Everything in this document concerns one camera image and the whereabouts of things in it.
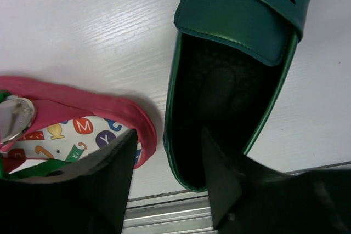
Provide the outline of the green loafer shoe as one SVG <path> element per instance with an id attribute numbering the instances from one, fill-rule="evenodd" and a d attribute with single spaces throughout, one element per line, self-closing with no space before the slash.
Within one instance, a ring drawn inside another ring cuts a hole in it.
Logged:
<path id="1" fill-rule="evenodd" d="M 176 180 L 206 190 L 201 131 L 247 154 L 302 40 L 310 0 L 180 0 L 163 144 Z"/>

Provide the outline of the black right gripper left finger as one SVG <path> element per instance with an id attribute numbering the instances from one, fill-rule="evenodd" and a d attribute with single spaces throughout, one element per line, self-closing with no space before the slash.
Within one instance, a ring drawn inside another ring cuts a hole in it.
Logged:
<path id="1" fill-rule="evenodd" d="M 1 180 L 1 233 L 121 233 L 136 150 L 132 129 L 44 177 Z"/>

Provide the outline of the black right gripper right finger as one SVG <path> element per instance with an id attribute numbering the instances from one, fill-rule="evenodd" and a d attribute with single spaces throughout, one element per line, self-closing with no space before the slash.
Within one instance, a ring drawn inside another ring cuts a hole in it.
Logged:
<path id="1" fill-rule="evenodd" d="M 207 129 L 202 161 L 218 233 L 350 233 L 350 170 L 289 175 L 229 155 Z"/>

